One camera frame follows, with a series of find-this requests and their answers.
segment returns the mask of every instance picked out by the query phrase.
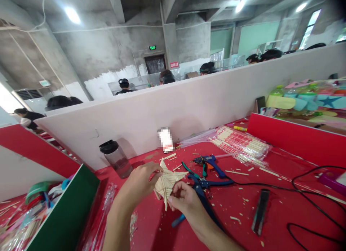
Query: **blue star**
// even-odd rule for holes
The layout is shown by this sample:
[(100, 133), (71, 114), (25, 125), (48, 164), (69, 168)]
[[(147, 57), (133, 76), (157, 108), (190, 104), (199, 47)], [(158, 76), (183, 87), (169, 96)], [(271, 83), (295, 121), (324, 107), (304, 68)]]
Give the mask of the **blue star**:
[(334, 105), (333, 105), (333, 102), (340, 99), (342, 97), (337, 97), (337, 98), (334, 98), (334, 99), (330, 99), (329, 96), (325, 99), (325, 100), (319, 100), (319, 101), (322, 101), (323, 102), (323, 107), (324, 106), (327, 106), (329, 105), (331, 108), (335, 108)]

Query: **ceiling light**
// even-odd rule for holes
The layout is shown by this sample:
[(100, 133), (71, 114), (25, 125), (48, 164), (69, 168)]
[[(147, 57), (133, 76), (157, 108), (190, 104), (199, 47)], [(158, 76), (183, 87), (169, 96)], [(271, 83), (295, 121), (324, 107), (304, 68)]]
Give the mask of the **ceiling light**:
[(241, 9), (244, 7), (245, 5), (245, 0), (241, 0), (239, 2), (239, 4), (237, 5), (237, 7), (235, 8), (235, 13), (238, 13), (241, 11)]
[(306, 7), (306, 5), (307, 5), (307, 3), (303, 3), (303, 4), (301, 4), (299, 7), (297, 7), (296, 12), (302, 11), (302, 10), (303, 10), (303, 8), (305, 8), (305, 7)]
[(65, 8), (65, 12), (68, 16), (68, 18), (75, 24), (80, 24), (80, 18), (77, 14), (77, 12), (73, 8)]

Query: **black cable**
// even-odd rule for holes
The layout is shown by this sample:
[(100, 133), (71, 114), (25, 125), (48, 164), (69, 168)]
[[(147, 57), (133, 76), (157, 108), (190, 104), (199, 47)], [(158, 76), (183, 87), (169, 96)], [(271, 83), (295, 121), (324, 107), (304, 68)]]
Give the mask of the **black cable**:
[[(292, 180), (291, 180), (291, 183), (294, 187), (294, 189), (289, 189), (289, 188), (283, 188), (283, 187), (278, 187), (278, 186), (275, 186), (275, 185), (271, 185), (271, 184), (263, 184), (263, 183), (257, 183), (257, 182), (251, 182), (251, 183), (239, 183), (239, 182), (235, 182), (233, 179), (231, 179), (230, 177), (226, 177), (228, 178), (229, 180), (232, 180), (234, 181), (235, 184), (238, 184), (238, 185), (260, 185), (260, 186), (266, 186), (266, 187), (271, 187), (271, 188), (274, 188), (274, 189), (279, 189), (279, 190), (287, 190), (287, 191), (293, 191), (293, 192), (297, 192), (297, 193), (300, 193), (301, 195), (303, 195), (304, 198), (306, 198), (314, 207), (316, 207), (320, 212), (322, 212), (327, 218), (329, 218), (334, 224), (336, 224), (339, 228), (341, 228), (342, 231), (344, 231), (346, 233), (346, 229), (343, 228), (340, 224), (338, 224), (334, 219), (332, 219), (325, 211), (323, 211), (316, 203), (314, 203), (309, 197), (307, 197), (304, 193), (307, 193), (307, 194), (313, 194), (313, 195), (317, 195), (317, 196), (321, 196), (321, 197), (324, 197), (324, 198), (327, 198), (331, 201), (333, 201), (334, 203), (336, 203), (339, 207), (341, 207), (343, 209), (343, 211), (346, 213), (346, 209), (340, 204), (338, 203), (336, 200), (333, 200), (323, 194), (320, 194), (320, 193), (315, 193), (315, 192), (312, 192), (312, 191), (306, 191), (306, 190), (300, 190), (296, 187), (296, 185), (294, 184), (294, 181), (302, 176), (305, 176), (309, 173), (312, 173), (313, 171), (315, 170), (318, 170), (318, 169), (322, 169), (322, 168), (339, 168), (339, 169), (343, 169), (343, 170), (346, 170), (346, 168), (343, 168), (343, 167), (339, 167), (339, 166), (319, 166), (319, 167), (316, 167), (302, 175), (298, 175), (296, 177), (294, 177)], [(334, 238), (331, 238), (331, 237), (328, 237), (326, 235), (322, 235), (320, 233), (317, 233), (315, 231), (312, 231), (308, 228), (305, 228), (301, 225), (298, 225), (298, 224), (295, 224), (295, 223), (287, 223), (287, 230), (288, 232), (290, 233), (290, 235), (293, 237), (293, 239), (302, 247), (304, 248), (304, 250), (306, 251), (309, 251), (305, 246), (303, 246), (303, 244), (301, 244), (298, 239), (294, 236), (294, 234), (292, 233), (291, 231), (291, 226), (297, 226), (303, 230), (306, 230), (314, 235), (317, 235), (319, 237), (322, 237), (322, 238), (325, 238), (325, 239), (328, 239), (330, 241), (333, 241), (335, 243), (338, 243), (340, 245), (342, 245), (342, 242), (337, 240), (337, 239), (334, 239)]]

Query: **red partition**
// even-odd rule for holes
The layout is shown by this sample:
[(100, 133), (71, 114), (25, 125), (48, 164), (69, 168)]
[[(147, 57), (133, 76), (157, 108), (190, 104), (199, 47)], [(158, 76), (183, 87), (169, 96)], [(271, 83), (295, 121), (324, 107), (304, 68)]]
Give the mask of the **red partition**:
[(346, 136), (255, 113), (248, 132), (318, 166), (346, 168)]
[(20, 124), (0, 128), (0, 145), (66, 178), (80, 167), (79, 163)]

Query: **doorway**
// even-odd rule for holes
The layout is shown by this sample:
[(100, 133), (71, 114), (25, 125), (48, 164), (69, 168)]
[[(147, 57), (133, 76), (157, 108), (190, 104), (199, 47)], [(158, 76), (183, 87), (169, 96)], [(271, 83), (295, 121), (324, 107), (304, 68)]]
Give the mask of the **doorway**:
[(154, 74), (166, 70), (164, 54), (144, 57), (144, 60), (148, 69), (148, 74)]

